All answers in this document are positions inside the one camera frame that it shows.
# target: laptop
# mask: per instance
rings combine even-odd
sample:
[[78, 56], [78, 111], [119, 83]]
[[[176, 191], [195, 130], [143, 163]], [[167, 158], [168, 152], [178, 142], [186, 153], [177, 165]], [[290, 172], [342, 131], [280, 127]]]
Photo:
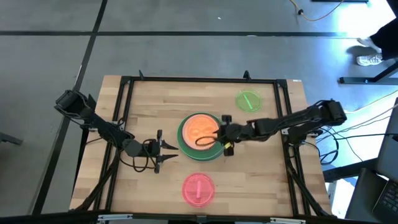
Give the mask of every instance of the laptop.
[[[386, 133], [398, 133], [398, 107], [391, 112]], [[398, 136], [384, 136], [376, 171], [389, 180], [374, 208], [374, 216], [383, 223], [398, 223]]]

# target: green bowl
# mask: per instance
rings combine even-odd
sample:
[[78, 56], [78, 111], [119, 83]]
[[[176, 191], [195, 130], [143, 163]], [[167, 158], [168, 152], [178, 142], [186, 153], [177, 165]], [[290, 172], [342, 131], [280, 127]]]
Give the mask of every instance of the green bowl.
[[185, 122], [191, 118], [192, 116], [198, 115], [198, 114], [205, 114], [208, 116], [211, 116], [215, 121], [217, 121], [218, 125], [221, 125], [221, 122], [219, 121], [218, 118], [215, 116], [208, 114], [208, 113], [194, 113], [191, 114], [190, 116], [187, 116], [180, 124], [178, 127], [177, 131], [177, 140], [178, 144], [180, 145], [180, 149], [182, 152], [184, 152], [185, 155], [187, 155], [189, 158], [194, 159], [196, 161], [212, 161], [213, 159], [216, 159], [223, 153], [223, 146], [221, 145], [220, 142], [215, 142], [214, 145], [212, 145], [209, 149], [207, 150], [195, 150], [189, 147], [183, 137], [182, 137], [182, 128], [185, 124]]

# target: yellow tag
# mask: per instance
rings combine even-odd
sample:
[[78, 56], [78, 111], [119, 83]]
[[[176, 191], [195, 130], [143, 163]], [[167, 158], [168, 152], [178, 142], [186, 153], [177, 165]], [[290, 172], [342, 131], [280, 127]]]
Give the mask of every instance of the yellow tag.
[[227, 142], [225, 145], [224, 145], [224, 147], [227, 149], [227, 148], [229, 148], [229, 147], [231, 147], [231, 143], [230, 142]]

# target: white wire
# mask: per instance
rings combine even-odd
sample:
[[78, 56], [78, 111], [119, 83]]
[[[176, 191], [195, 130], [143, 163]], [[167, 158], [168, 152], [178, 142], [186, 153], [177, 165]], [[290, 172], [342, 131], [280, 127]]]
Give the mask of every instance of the white wire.
[[[373, 118], [371, 118], [371, 119], [369, 119], [369, 120], [367, 120], [367, 121], [364, 121], [364, 122], [362, 122], [362, 123], [359, 123], [359, 124], [355, 124], [354, 126], [351, 126], [351, 127], [349, 127], [349, 128], [346, 128], [346, 129], [340, 130], [340, 131], [338, 131], [338, 132], [335, 132], [335, 133], [333, 133], [333, 134], [338, 134], [338, 133], [340, 133], [340, 132], [346, 132], [346, 131], [349, 131], [350, 129], [353, 129], [353, 128], [355, 128], [355, 127], [359, 126], [359, 125], [362, 125], [362, 124], [364, 124], [364, 123], [366, 123], [366, 122], [369, 122], [369, 121], [371, 121], [371, 120], [373, 120], [373, 119], [375, 119], [375, 118], [378, 118], [378, 117], [380, 117], [381, 115], [383, 115], [383, 114], [387, 113], [388, 111], [390, 111], [390, 110], [392, 110], [392, 109], [396, 108], [397, 106], [398, 106], [398, 103], [397, 103], [396, 105], [394, 105], [392, 108], [389, 108], [389, 109], [388, 109], [388, 110], [386, 110], [385, 112], [383, 112], [383, 113], [381, 113], [381, 114], [379, 114], [379, 115], [377, 115], [377, 116], [375, 116], [375, 117], [373, 117]], [[324, 140], [325, 138], [328, 138], [328, 137], [330, 137], [330, 136], [331, 136], [331, 134], [329, 134], [328, 136], [325, 136], [325, 137], [321, 138], [319, 141], [317, 141], [317, 143], [319, 143], [320, 141], [322, 141], [322, 140]]]

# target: person's foot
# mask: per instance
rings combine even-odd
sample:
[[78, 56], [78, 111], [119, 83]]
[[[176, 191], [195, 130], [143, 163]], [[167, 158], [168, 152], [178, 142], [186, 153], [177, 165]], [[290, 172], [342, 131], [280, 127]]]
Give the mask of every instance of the person's foot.
[[360, 44], [363, 46], [371, 47], [373, 48], [377, 53], [381, 53], [381, 48], [376, 46], [376, 44], [373, 43], [372, 39], [370, 37], [367, 38], [358, 38], [356, 39]]
[[367, 55], [367, 56], [359, 56], [356, 58], [356, 62], [360, 66], [378, 65], [382, 61], [383, 59], [380, 53]]

